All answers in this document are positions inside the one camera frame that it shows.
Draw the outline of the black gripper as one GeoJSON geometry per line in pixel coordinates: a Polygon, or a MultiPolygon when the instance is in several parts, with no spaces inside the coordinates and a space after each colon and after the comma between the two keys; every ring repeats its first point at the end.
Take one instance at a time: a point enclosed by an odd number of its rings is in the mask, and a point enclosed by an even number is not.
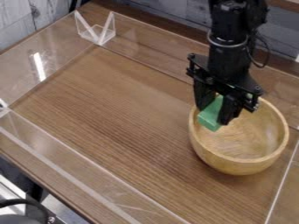
{"type": "Polygon", "coordinates": [[[195,104],[203,111],[214,102],[217,94],[223,96],[218,122],[229,125],[239,117],[242,109],[254,112],[263,89],[250,75],[255,64],[253,52],[258,33],[241,39],[223,39],[208,33],[210,55],[188,54],[187,75],[194,81],[195,104]]]}

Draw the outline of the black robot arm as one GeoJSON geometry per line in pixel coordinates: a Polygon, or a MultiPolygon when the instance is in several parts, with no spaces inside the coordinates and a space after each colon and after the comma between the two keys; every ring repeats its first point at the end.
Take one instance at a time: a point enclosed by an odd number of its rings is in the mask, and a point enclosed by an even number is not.
{"type": "Polygon", "coordinates": [[[258,28],[267,22],[266,0],[210,0],[210,54],[188,55],[187,75],[192,78],[196,120],[210,130],[258,110],[263,88],[250,68],[265,67],[254,60],[258,28]]]}

